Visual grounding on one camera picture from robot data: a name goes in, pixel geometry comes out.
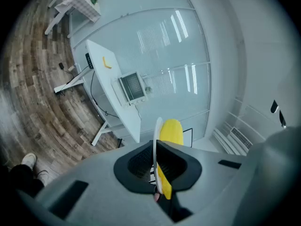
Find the white microwave oven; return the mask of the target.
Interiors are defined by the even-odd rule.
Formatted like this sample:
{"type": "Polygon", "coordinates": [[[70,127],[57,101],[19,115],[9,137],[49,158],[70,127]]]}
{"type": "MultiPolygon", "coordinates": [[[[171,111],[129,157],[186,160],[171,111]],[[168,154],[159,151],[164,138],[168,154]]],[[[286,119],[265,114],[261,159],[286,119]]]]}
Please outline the white microwave oven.
{"type": "Polygon", "coordinates": [[[144,81],[138,72],[111,79],[111,85],[122,107],[134,106],[148,100],[144,81]]]}

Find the white air vent grille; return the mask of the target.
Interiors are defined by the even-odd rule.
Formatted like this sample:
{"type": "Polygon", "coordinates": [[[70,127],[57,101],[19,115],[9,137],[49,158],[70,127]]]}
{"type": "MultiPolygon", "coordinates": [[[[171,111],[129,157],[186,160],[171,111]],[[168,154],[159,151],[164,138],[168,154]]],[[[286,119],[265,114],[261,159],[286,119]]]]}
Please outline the white air vent grille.
{"type": "Polygon", "coordinates": [[[230,131],[230,136],[240,145],[246,152],[249,151],[253,145],[236,127],[233,127],[230,131]]]}

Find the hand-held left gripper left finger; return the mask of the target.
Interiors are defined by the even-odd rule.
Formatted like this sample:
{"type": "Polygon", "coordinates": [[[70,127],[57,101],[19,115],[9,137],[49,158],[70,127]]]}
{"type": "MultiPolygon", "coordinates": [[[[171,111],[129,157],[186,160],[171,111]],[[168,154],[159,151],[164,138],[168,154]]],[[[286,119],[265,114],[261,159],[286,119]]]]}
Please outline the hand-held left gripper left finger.
{"type": "Polygon", "coordinates": [[[138,147],[118,158],[113,170],[116,179],[128,191],[138,194],[153,194],[155,185],[149,183],[153,166],[153,141],[138,147]]]}

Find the yellow corn cob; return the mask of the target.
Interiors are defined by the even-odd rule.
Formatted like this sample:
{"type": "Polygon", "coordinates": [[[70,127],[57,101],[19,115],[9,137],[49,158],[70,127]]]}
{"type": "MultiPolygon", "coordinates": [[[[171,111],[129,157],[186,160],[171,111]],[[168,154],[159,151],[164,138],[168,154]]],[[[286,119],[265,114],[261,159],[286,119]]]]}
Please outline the yellow corn cob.
{"type": "MultiPolygon", "coordinates": [[[[181,123],[176,119],[168,119],[165,122],[163,122],[159,139],[161,141],[172,142],[184,146],[183,129],[181,123]]],[[[171,200],[172,186],[168,182],[164,173],[163,173],[163,195],[167,200],[171,200]]]]}

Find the white standing desk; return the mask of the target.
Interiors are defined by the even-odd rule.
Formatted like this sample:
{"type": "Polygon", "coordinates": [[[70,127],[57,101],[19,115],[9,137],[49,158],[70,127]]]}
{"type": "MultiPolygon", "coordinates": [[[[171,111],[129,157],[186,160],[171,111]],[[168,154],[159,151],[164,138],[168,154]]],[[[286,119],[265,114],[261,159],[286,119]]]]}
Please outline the white standing desk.
{"type": "Polygon", "coordinates": [[[89,87],[89,96],[92,99],[93,105],[96,106],[96,109],[100,113],[101,117],[104,119],[104,124],[98,130],[91,145],[95,146],[102,134],[114,132],[121,129],[126,129],[133,138],[133,140],[139,143],[141,133],[141,118],[139,116],[139,113],[137,109],[133,106],[122,107],[111,85],[111,79],[121,76],[121,70],[115,57],[115,54],[112,51],[90,40],[86,41],[86,46],[87,52],[90,55],[94,68],[90,69],[87,66],[70,82],[55,87],[54,92],[58,94],[63,90],[69,89],[76,85],[85,84],[86,82],[83,79],[83,77],[89,73],[92,73],[92,79],[89,87]],[[103,57],[105,57],[107,63],[112,66],[111,69],[104,67],[103,57]],[[105,102],[112,107],[115,114],[117,115],[115,118],[120,120],[120,124],[112,126],[111,119],[108,119],[108,117],[114,117],[114,115],[107,112],[107,110],[104,108],[104,105],[101,105],[100,102],[97,102],[95,100],[92,91],[93,81],[98,81],[100,83],[100,88],[105,94],[105,102]]]}

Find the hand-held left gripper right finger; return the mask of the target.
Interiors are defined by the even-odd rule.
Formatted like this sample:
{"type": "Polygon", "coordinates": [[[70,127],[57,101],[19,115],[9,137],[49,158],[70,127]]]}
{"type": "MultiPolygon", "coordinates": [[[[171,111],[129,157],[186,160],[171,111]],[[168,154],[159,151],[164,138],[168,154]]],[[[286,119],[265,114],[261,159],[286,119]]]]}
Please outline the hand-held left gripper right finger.
{"type": "Polygon", "coordinates": [[[156,146],[158,165],[171,184],[172,190],[178,192],[190,189],[202,173],[200,162],[182,152],[182,146],[177,149],[160,140],[157,140],[156,146]]]}

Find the table with checkered cloth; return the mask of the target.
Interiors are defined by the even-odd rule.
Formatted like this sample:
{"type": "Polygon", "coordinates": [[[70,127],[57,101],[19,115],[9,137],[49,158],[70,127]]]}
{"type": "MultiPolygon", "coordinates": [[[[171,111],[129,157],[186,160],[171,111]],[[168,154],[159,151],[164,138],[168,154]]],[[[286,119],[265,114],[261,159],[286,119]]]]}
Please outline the table with checkered cloth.
{"type": "Polygon", "coordinates": [[[88,23],[95,23],[101,16],[98,2],[93,5],[91,3],[91,0],[52,0],[49,3],[48,7],[55,7],[57,15],[48,25],[47,29],[44,32],[45,35],[48,35],[53,27],[57,25],[70,10],[77,10],[83,16],[85,16],[86,19],[80,25],[69,32],[69,34],[67,35],[68,38],[71,38],[75,33],[77,33],[88,23]]]}

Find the person's black trouser legs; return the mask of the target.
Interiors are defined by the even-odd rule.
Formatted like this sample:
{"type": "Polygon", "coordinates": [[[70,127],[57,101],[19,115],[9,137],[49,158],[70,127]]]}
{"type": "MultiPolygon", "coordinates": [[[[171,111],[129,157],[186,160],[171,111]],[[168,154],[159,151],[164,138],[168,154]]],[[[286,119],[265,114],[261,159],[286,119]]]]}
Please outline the person's black trouser legs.
{"type": "Polygon", "coordinates": [[[20,190],[31,197],[35,197],[44,184],[34,177],[32,169],[27,165],[17,165],[10,171],[7,166],[0,166],[0,193],[20,190]]]}

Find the black desk control panel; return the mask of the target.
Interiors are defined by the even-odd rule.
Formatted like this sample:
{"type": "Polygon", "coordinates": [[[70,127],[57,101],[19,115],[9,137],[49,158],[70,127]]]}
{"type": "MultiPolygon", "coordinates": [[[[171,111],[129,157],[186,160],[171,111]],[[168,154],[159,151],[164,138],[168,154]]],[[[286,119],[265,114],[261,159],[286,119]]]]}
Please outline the black desk control panel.
{"type": "Polygon", "coordinates": [[[85,54],[85,57],[86,57],[86,60],[87,60],[88,67],[89,67],[90,69],[93,69],[94,67],[93,67],[92,60],[91,60],[91,58],[90,58],[89,53],[86,53],[86,54],[85,54]]]}

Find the person's white shoe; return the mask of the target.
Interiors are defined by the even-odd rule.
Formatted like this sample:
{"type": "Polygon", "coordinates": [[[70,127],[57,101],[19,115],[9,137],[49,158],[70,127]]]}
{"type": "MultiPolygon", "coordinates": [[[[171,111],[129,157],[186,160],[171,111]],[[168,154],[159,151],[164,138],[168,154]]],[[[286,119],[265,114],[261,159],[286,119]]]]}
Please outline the person's white shoe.
{"type": "Polygon", "coordinates": [[[37,180],[39,180],[44,186],[48,184],[49,173],[46,170],[43,170],[37,174],[37,180]]]}
{"type": "Polygon", "coordinates": [[[31,170],[33,170],[35,163],[37,160],[37,156],[34,153],[28,153],[23,159],[21,164],[29,167],[31,170]]]}

